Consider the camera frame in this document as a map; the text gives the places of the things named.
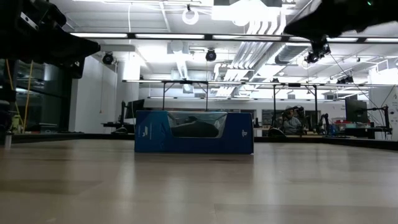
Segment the security camera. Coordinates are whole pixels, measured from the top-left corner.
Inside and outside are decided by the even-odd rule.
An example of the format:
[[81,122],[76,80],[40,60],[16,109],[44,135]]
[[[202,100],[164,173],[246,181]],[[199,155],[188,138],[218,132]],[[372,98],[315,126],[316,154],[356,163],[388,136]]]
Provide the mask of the security camera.
[[206,61],[208,62],[214,62],[217,58],[217,54],[214,51],[214,49],[208,49],[207,54],[206,54]]
[[112,65],[114,63],[114,57],[112,52],[106,52],[105,56],[102,58],[102,62],[105,65]]

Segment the computer monitor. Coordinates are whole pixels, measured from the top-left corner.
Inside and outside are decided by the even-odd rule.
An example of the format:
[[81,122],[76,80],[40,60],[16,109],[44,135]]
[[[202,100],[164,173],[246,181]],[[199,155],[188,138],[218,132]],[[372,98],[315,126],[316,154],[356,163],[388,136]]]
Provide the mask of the computer monitor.
[[346,119],[351,122],[368,122],[368,106],[366,102],[360,100],[346,99]]
[[127,104],[126,119],[136,118],[137,111],[144,109],[145,100],[131,101]]

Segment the wooden floor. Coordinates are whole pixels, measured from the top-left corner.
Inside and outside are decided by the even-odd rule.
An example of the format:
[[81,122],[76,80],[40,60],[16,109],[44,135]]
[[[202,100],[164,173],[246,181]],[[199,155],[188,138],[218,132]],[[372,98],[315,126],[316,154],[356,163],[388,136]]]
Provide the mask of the wooden floor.
[[0,223],[398,223],[396,152],[255,144],[253,156],[216,156],[133,147],[77,140],[0,149]]

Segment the person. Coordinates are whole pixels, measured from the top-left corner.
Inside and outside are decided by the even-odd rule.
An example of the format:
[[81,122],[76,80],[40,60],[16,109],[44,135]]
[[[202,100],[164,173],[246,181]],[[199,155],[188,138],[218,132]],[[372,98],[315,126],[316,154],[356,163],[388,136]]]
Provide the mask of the person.
[[297,134],[301,127],[301,122],[299,119],[294,117],[294,110],[288,107],[285,111],[285,121],[284,121],[284,130],[285,134]]

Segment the blue box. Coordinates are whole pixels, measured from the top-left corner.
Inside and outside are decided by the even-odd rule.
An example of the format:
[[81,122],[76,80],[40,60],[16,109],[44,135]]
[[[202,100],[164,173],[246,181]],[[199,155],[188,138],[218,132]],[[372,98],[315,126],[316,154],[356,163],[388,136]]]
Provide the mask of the blue box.
[[250,113],[138,111],[136,152],[251,154]]

